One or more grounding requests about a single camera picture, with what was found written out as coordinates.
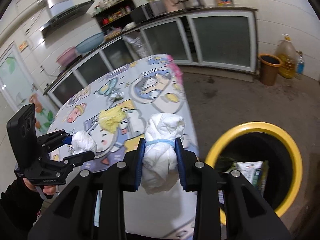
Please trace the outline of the black sleeve forearm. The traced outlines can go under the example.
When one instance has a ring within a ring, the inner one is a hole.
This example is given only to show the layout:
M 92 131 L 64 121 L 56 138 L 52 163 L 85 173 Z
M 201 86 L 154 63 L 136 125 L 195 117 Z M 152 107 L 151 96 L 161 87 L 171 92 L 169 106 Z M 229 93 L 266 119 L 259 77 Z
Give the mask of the black sleeve forearm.
M 1 239 L 27 239 L 43 199 L 17 178 L 1 193 Z

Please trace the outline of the left hand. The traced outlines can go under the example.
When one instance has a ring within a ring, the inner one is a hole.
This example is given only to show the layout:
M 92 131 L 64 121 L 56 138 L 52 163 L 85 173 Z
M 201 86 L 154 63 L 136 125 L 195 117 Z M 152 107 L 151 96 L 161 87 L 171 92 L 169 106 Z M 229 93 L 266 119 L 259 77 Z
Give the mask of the left hand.
M 39 191 L 42 190 L 43 194 L 46 194 L 48 196 L 53 196 L 56 193 L 56 186 L 50 185 L 50 186 L 35 186 L 33 185 L 27 178 L 23 178 L 24 184 L 28 189 L 31 191 Z

